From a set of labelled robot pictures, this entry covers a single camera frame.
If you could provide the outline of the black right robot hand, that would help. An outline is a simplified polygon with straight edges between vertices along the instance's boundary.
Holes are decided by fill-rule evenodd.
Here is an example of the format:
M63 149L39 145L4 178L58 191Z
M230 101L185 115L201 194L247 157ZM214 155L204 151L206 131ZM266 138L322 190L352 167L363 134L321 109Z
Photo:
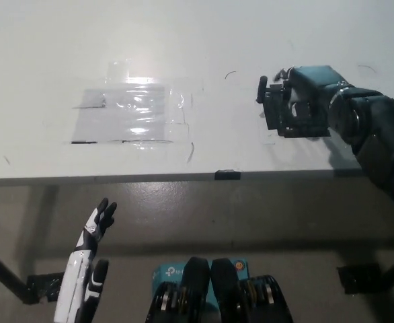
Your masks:
M328 137L329 101L347 81L329 65L281 69L273 81L282 84L278 134L285 138Z

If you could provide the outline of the white and black left hand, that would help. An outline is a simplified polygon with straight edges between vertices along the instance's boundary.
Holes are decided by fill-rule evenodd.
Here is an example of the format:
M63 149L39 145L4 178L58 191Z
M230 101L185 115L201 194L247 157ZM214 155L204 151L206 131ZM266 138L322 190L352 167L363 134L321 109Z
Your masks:
M100 241L114 223L117 203L101 200L87 219L69 255L58 294L54 322L92 322L99 306L109 260L93 263Z

